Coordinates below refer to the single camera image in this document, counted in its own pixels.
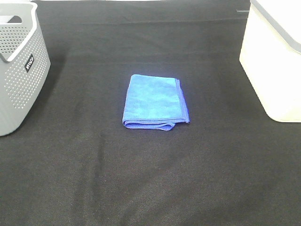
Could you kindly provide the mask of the grey perforated plastic basket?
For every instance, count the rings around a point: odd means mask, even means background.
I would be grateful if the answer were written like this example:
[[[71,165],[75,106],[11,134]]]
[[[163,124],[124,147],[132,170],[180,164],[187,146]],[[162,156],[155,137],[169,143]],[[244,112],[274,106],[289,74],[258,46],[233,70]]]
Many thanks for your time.
[[[0,24],[0,135],[14,132],[37,99],[51,63],[34,2],[2,2],[1,16],[19,23]]]

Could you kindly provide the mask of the folded blue microfiber towel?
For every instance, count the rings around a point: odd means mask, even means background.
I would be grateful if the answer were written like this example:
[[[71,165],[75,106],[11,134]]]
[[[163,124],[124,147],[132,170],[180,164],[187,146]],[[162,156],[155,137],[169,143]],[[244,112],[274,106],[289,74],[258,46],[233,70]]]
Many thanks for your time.
[[[177,123],[189,122],[179,79],[131,76],[122,118],[126,128],[169,131]]]

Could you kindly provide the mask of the black fabric table mat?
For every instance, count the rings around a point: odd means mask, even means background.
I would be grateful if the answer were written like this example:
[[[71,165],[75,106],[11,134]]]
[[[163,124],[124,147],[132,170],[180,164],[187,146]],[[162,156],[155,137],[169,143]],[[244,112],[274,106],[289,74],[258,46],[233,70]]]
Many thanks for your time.
[[[38,1],[51,67],[0,139],[3,226],[298,226],[301,126],[239,62],[247,0]],[[122,124],[131,75],[181,82],[189,124]]]

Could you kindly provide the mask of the white plastic storage bin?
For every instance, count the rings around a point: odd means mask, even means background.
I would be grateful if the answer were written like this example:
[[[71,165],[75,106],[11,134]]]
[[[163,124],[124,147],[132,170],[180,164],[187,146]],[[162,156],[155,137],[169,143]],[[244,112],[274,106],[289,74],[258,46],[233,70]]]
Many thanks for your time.
[[[239,61],[266,114],[301,121],[301,2],[252,0]]]

